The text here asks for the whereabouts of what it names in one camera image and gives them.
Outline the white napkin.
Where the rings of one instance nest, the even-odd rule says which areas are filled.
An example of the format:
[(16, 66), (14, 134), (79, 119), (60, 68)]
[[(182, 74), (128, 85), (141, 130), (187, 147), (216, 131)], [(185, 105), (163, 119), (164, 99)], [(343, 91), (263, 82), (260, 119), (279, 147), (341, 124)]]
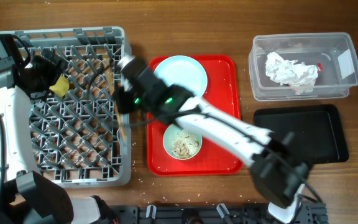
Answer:
[(267, 55), (265, 74), (269, 79), (280, 85), (295, 87), (296, 95), (311, 93), (313, 91), (318, 72), (317, 65), (306, 65), (298, 60), (285, 60), (276, 52)]

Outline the wooden chopstick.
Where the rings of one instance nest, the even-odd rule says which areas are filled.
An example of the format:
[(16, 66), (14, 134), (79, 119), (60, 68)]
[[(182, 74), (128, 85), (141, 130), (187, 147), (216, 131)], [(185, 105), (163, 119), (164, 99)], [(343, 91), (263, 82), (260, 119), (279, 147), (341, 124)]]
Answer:
[(116, 118), (117, 118), (117, 122), (119, 125), (119, 130), (121, 132), (121, 136), (122, 136), (123, 140), (126, 140), (126, 134), (125, 134), (125, 129), (124, 129), (124, 126), (122, 123), (121, 115), (119, 113), (117, 113)]

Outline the yellow plastic cup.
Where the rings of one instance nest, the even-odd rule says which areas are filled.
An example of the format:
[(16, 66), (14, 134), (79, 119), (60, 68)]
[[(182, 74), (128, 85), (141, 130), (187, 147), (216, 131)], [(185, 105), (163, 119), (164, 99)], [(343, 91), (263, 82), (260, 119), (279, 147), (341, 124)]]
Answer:
[(55, 95), (59, 96), (60, 98), (63, 98), (67, 94), (69, 89), (70, 83), (64, 76), (60, 76), (57, 82), (49, 87), (49, 90), (51, 90)]

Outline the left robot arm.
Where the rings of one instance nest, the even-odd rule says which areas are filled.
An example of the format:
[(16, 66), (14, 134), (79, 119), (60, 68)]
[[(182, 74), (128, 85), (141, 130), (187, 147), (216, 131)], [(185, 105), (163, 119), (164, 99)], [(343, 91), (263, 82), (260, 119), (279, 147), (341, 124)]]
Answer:
[(56, 55), (23, 59), (16, 47), (0, 47), (0, 223), (119, 221), (99, 197), (72, 201), (37, 170), (30, 95), (56, 84), (63, 65)]

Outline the red snack wrapper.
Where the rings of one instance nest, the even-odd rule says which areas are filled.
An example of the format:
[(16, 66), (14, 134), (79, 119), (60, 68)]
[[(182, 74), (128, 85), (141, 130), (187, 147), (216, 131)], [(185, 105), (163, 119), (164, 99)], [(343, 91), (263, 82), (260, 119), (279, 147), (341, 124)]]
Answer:
[(323, 66), (321, 63), (318, 63), (316, 66), (317, 66), (319, 72), (321, 72), (323, 70)]

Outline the green bowl with food scraps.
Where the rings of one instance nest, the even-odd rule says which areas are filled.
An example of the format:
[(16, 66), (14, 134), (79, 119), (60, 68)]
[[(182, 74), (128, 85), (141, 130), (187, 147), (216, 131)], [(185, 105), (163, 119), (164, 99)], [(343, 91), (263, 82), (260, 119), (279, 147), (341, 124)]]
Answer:
[(199, 153), (203, 143), (200, 134), (195, 134), (171, 124), (163, 134), (163, 147), (167, 154), (177, 160), (188, 160)]

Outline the light blue plate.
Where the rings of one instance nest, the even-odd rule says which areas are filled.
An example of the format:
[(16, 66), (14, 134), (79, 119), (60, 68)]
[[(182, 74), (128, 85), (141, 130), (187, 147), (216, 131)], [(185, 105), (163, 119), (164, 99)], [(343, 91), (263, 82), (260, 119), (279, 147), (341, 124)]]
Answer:
[(204, 67), (195, 59), (176, 55), (162, 60), (154, 70), (167, 86), (180, 85), (203, 96), (208, 86), (208, 76)]

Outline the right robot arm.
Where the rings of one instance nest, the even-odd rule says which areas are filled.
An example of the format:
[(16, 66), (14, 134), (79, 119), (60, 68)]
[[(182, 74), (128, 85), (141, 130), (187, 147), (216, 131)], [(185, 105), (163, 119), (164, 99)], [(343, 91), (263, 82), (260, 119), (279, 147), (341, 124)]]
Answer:
[(119, 87), (112, 97), (121, 113), (144, 110), (163, 124), (200, 134), (233, 154), (249, 167), (255, 188), (269, 201), (269, 214), (282, 223), (295, 219), (311, 166), (292, 154), (287, 143), (274, 139), (271, 130), (245, 123), (188, 88), (161, 80)]

